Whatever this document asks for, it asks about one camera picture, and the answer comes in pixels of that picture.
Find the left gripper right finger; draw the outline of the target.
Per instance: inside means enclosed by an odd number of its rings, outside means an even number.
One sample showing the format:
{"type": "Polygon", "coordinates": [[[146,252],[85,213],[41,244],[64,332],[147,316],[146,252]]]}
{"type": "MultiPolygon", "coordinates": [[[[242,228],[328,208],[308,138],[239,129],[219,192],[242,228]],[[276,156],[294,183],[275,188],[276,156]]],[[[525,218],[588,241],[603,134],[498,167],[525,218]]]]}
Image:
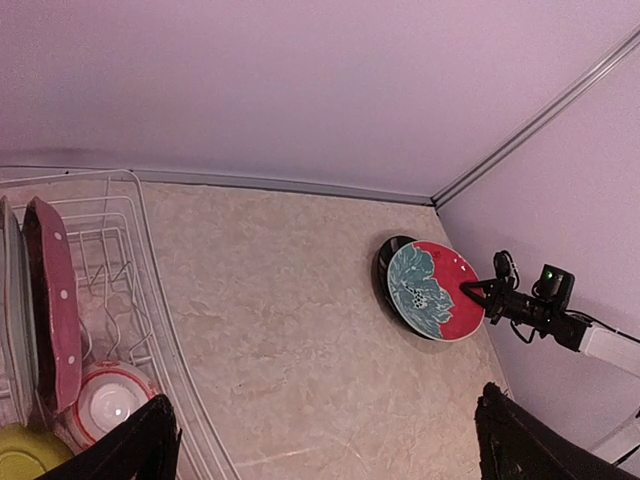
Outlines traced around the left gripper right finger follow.
{"type": "Polygon", "coordinates": [[[475,425],[483,479],[632,479],[558,435],[494,383],[478,398],[475,425]]]}

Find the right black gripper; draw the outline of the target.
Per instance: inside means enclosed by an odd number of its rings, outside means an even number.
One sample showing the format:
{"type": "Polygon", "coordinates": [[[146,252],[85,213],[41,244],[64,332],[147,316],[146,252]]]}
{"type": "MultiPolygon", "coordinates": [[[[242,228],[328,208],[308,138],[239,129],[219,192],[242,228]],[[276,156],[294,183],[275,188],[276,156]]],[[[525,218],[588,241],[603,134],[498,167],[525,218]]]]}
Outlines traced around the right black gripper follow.
{"type": "Polygon", "coordinates": [[[487,313],[491,324],[509,320],[525,343],[530,344],[538,332],[541,338],[551,335],[559,345],[578,350],[590,324],[567,313],[574,283],[574,279],[563,279],[557,293],[548,299],[517,292],[512,280],[468,281],[459,289],[487,313]]]}

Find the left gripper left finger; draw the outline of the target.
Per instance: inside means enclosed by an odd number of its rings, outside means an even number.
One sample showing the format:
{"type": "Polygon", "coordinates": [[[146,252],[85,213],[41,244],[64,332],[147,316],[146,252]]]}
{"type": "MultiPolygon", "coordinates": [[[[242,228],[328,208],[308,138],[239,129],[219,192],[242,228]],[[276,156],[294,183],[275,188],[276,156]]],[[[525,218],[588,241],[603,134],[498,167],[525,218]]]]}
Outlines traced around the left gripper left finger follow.
{"type": "Polygon", "coordinates": [[[181,436],[170,399],[158,394],[92,447],[41,477],[174,480],[181,436]]]}

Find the red floral plate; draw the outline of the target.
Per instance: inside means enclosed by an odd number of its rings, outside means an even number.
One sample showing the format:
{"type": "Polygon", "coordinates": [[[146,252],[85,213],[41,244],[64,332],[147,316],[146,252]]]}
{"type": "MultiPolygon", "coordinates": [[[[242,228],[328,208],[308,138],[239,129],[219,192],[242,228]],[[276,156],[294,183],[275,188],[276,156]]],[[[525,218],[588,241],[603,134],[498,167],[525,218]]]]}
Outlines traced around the red floral plate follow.
{"type": "Polygon", "coordinates": [[[459,289],[461,283],[477,280],[460,254],[430,241],[401,247],[388,264],[387,284],[397,311],[435,341],[460,341],[479,329],[484,310],[459,289]]]}

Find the black striped plate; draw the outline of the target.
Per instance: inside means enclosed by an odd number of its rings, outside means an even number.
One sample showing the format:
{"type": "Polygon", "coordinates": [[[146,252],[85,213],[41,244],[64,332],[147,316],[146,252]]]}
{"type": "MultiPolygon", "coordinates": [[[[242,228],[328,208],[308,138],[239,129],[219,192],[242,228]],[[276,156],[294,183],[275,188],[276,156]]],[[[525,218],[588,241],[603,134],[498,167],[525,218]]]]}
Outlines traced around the black striped plate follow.
{"type": "Polygon", "coordinates": [[[435,338],[419,332],[409,325],[399,314],[392,302],[387,284],[387,272],[390,260],[401,247],[414,241],[415,238],[406,235],[394,235],[386,239],[373,256],[371,263],[371,284],[376,301],[390,321],[406,332],[410,332],[413,336],[433,342],[435,338]]]}

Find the light teal plate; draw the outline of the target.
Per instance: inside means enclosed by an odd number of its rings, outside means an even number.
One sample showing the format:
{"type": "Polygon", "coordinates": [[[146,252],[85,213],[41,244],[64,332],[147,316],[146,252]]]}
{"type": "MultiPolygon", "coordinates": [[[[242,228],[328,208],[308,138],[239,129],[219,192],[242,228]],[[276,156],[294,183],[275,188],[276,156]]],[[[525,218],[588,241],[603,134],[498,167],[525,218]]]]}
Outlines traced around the light teal plate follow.
{"type": "Polygon", "coordinates": [[[1,198],[1,251],[1,345],[17,421],[27,426],[39,379],[37,340],[26,242],[6,197],[1,198]]]}

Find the pink polka dot dish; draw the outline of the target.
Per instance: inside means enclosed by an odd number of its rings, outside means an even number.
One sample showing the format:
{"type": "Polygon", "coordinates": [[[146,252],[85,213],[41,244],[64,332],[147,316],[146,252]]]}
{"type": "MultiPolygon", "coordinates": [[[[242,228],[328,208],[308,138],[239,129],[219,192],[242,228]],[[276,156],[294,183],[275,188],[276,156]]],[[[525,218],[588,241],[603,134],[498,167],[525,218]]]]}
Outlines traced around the pink polka dot dish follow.
{"type": "Polygon", "coordinates": [[[38,348],[38,393],[58,417],[76,402],[82,379],[82,339],[75,273],[64,222],[35,196],[22,233],[27,244],[38,348]]]}

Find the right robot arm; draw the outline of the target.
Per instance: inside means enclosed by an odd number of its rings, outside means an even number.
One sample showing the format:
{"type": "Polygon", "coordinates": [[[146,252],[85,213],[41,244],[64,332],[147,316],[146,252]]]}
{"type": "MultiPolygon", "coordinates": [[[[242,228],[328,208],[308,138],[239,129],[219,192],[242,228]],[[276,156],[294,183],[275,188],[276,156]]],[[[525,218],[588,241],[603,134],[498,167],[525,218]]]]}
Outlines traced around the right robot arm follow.
{"type": "Polygon", "coordinates": [[[550,300],[523,294],[511,279],[464,282],[460,290],[484,310],[495,325],[507,319],[512,330],[529,344],[535,336],[552,337],[559,345],[639,375],[639,342],[620,331],[599,326],[580,314],[569,314],[550,300]]]}

